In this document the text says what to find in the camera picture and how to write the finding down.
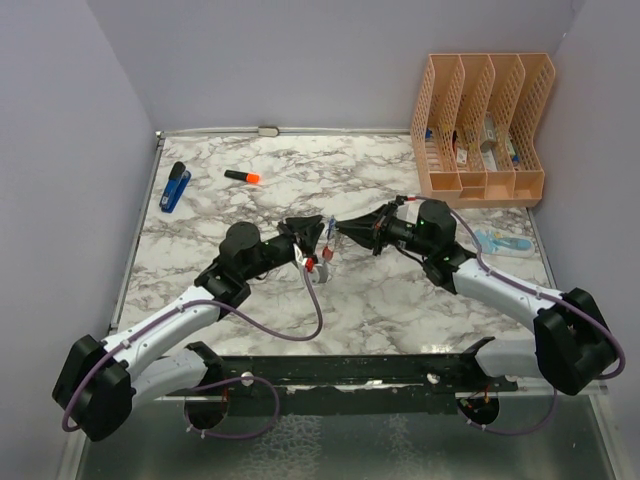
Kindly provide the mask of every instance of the table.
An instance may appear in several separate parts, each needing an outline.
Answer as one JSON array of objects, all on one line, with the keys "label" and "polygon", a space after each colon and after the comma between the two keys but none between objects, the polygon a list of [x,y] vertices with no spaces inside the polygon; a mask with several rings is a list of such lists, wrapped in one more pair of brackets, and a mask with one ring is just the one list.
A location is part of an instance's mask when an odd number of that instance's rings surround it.
[{"label": "table", "polygon": [[[173,214],[158,202],[169,170],[183,161],[192,182]],[[232,168],[259,172],[258,186],[225,179]],[[175,299],[217,255],[226,229],[256,223],[263,238],[286,216],[350,218],[397,193],[415,193],[408,136],[167,138],[141,229],[117,329],[129,328]],[[475,228],[534,237],[523,209],[464,210]],[[459,233],[459,240],[470,246]],[[549,285],[540,250],[527,259],[489,257],[500,269]],[[515,321],[470,299],[434,288],[397,252],[380,257],[353,243],[336,255],[329,283],[317,287],[326,328],[312,342],[273,339],[226,317],[185,343],[201,340],[221,355],[398,354],[461,352],[483,336],[525,338]],[[274,329],[301,335],[315,317],[297,271],[283,267],[254,282],[242,310]],[[536,423],[549,405],[538,387],[502,398],[496,426]],[[455,415],[285,416],[246,442],[201,440],[184,432],[182,400],[144,406],[111,437],[85,444],[78,478],[146,479],[622,479],[606,387],[560,397],[556,419],[533,435],[476,431]],[[219,427],[250,431],[261,418],[231,417]]]}]

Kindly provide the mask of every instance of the wall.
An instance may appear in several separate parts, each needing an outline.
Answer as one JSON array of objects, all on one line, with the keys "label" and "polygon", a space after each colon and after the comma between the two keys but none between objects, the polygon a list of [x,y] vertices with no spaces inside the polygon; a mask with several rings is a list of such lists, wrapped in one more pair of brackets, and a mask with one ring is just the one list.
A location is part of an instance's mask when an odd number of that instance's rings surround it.
[{"label": "wall", "polygon": [[[538,139],[548,172],[535,215],[561,287],[594,293],[626,347],[609,381],[629,451],[640,452],[640,3],[589,0],[555,55],[557,88]],[[640,473],[640,457],[635,455]]]},{"label": "wall", "polygon": [[553,52],[582,0],[88,0],[159,129],[408,128],[429,52]]},{"label": "wall", "polygon": [[155,149],[82,0],[0,7],[0,478],[54,478],[70,344],[104,335]]}]

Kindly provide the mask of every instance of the black and orange marker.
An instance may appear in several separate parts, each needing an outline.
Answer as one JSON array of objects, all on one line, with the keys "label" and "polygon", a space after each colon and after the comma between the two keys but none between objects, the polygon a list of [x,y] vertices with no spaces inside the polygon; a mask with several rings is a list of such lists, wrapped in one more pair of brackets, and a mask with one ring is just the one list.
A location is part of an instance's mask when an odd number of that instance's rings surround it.
[{"label": "black and orange marker", "polygon": [[234,180],[242,180],[247,183],[258,183],[260,181],[260,175],[257,173],[245,173],[237,172],[235,170],[225,170],[224,176],[227,178],[233,178]]}]

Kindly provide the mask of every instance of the marble tabletop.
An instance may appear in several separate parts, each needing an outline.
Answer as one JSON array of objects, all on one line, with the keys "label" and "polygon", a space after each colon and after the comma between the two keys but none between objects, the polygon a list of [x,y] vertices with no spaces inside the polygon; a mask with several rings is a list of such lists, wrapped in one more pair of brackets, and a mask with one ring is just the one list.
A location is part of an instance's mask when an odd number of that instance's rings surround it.
[{"label": "marble tabletop", "polygon": [[[191,182],[172,214],[158,202],[176,161]],[[227,179],[226,169],[257,172],[259,185]],[[267,239],[288,216],[368,213],[397,194],[419,191],[408,136],[279,136],[167,138],[130,272],[118,328],[129,328],[173,301],[212,259],[227,228],[245,220]],[[525,209],[461,210],[478,228],[534,237]],[[470,248],[469,238],[458,232]],[[497,268],[548,286],[539,249],[530,258],[487,256]],[[294,266],[251,281],[240,307],[272,329],[305,335],[316,316]],[[176,346],[204,341],[221,355],[333,355],[461,352],[485,336],[531,333],[483,304],[434,287],[420,267],[395,250],[373,257],[345,241],[331,278],[316,286],[325,328],[310,342],[272,338],[229,315]]]}]

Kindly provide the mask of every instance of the orange desk organizer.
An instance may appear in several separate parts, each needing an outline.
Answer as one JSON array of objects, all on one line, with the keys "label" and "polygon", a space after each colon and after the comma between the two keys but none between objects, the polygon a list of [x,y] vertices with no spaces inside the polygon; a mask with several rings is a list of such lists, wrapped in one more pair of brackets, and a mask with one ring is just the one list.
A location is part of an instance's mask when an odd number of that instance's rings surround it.
[{"label": "orange desk organizer", "polygon": [[[538,203],[544,171],[533,139],[554,78],[546,53],[429,55],[411,124],[422,193],[458,208]],[[495,171],[486,168],[480,148],[486,112],[495,125]],[[466,165],[456,162],[454,132],[467,149]]]}]

